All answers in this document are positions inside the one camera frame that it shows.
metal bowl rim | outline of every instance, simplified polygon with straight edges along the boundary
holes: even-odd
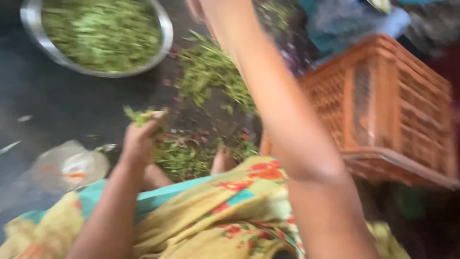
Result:
[[[152,57],[148,64],[126,72],[109,73],[95,71],[79,65],[67,58],[46,35],[41,22],[42,0],[25,0],[21,6],[21,21],[29,36],[32,37],[38,47],[42,49],[54,62],[73,71],[95,77],[131,77],[144,73],[158,65],[162,60],[164,60],[166,55],[168,55],[169,50],[173,45],[173,26],[165,9],[157,0],[147,0],[147,2],[153,7],[160,22],[162,45],[158,54]]]

dark floor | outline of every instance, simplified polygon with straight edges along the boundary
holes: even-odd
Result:
[[[192,22],[183,0],[160,2],[172,20],[174,44],[189,46],[182,39],[189,36],[189,29],[207,33],[203,25]],[[173,85],[178,73],[178,64],[171,59],[150,72],[120,79],[85,76],[61,67],[37,48],[18,24],[17,3],[8,8],[8,23],[0,19],[0,148],[21,143],[0,156],[0,225],[21,213],[46,209],[59,198],[41,192],[23,175],[41,153],[68,140],[77,140],[89,149],[102,143],[121,144],[129,124],[123,105],[134,110],[167,106],[172,110],[169,125],[174,129],[215,127],[225,134],[233,123],[243,125],[251,120],[239,110],[232,117],[221,110],[219,105],[226,100],[218,89],[206,104],[211,116],[190,103],[175,102],[176,89],[162,85],[163,78],[171,79]],[[27,115],[32,119],[18,122]],[[90,139],[89,134],[99,135],[100,141]],[[0,231],[0,243],[3,234]]]

orange plastic crate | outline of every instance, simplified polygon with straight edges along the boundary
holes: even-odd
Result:
[[[353,174],[458,188],[451,85],[387,35],[299,79]],[[272,153],[263,137],[261,153]]]

foot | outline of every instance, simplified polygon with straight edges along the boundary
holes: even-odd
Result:
[[[213,167],[211,168],[211,175],[224,173],[236,167],[236,161],[233,154],[227,146],[220,146],[214,157]]]
[[[144,170],[144,182],[142,184],[143,191],[153,191],[165,187],[167,185],[174,184],[166,175],[163,173],[160,167],[155,164],[148,165]]]

green leafy vegetable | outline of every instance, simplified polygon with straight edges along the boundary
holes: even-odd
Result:
[[[129,106],[123,107],[125,114],[136,123],[144,125],[152,111],[135,112]],[[222,137],[216,138],[213,144],[207,142],[206,131],[192,132],[178,130],[176,133],[155,134],[156,145],[153,147],[153,160],[173,182],[181,182],[209,175],[213,165],[217,147],[224,145]],[[229,139],[229,146],[236,161],[242,162],[250,156],[258,154],[258,148],[241,136]]]
[[[195,37],[189,40],[198,44],[179,53],[179,63],[184,76],[178,79],[176,87],[179,96],[190,98],[198,107],[203,108],[204,102],[211,97],[209,87],[224,86],[224,93],[234,102],[241,105],[243,111],[257,113],[252,99],[238,69],[216,43],[194,31]],[[221,108],[231,111],[227,106]]]
[[[122,72],[146,65],[161,32],[146,5],[135,0],[45,1],[42,22],[53,44],[74,62],[97,71]]]

